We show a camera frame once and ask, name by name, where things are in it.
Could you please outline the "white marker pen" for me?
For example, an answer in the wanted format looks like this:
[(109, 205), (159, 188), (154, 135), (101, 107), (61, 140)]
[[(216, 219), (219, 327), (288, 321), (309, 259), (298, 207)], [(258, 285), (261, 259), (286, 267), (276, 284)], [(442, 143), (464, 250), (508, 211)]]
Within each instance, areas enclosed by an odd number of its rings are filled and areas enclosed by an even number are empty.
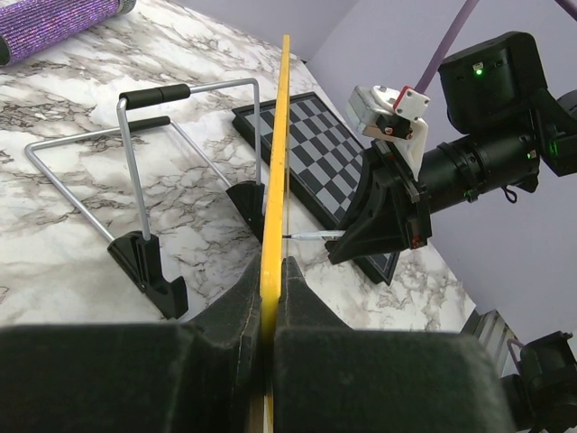
[(283, 235), (284, 239), (292, 240), (322, 240), (326, 242), (338, 241), (345, 234), (344, 230), (323, 230), (316, 232), (301, 232)]

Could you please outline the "yellow framed whiteboard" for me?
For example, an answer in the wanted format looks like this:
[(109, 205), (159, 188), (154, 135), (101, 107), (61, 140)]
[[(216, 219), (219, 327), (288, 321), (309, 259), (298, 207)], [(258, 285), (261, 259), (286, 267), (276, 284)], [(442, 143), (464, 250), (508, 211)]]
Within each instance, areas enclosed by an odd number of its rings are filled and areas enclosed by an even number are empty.
[(273, 430), (272, 349), (282, 288), (286, 159), (289, 151), (290, 36), (282, 40), (261, 249), (261, 343), (264, 369), (263, 430)]

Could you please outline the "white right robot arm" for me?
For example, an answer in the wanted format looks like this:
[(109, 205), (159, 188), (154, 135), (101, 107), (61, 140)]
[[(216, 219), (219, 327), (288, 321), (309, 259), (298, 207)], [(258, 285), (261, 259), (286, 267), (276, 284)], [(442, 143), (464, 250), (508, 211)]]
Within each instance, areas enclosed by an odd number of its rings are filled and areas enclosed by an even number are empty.
[(371, 139), (353, 201), (328, 243), (331, 263), (426, 245), (434, 213), (503, 189), (534, 192), (539, 166), (576, 171), (576, 95), (553, 97), (535, 38), (506, 32), (444, 59), (447, 116), (460, 138), (425, 147), (428, 98), (357, 87), (347, 108)]

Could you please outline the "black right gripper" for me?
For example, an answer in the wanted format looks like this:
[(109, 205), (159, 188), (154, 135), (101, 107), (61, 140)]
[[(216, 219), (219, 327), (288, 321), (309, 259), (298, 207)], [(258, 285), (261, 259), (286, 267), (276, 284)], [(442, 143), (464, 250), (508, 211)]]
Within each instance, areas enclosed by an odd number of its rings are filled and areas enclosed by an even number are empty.
[[(380, 253), (418, 249), (432, 236), (430, 195), (394, 143), (374, 139), (362, 152), (353, 199), (337, 228), (345, 234), (329, 247), (338, 264)], [(373, 171), (383, 165), (384, 172)]]

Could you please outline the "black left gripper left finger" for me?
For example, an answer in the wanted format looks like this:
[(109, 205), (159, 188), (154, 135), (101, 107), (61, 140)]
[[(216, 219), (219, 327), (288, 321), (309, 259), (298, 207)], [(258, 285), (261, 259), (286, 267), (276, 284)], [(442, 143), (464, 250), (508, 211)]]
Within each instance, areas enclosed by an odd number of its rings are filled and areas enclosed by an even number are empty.
[(187, 323), (3, 328), (2, 431), (261, 431), (260, 267)]

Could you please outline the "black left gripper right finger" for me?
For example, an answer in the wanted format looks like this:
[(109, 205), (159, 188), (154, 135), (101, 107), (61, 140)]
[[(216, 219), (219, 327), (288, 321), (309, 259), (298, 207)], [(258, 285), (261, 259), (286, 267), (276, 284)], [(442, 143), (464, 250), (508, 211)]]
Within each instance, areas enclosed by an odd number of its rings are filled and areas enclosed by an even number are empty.
[(492, 361), (466, 334), (347, 326), (282, 264), (274, 337), (277, 432), (510, 432)]

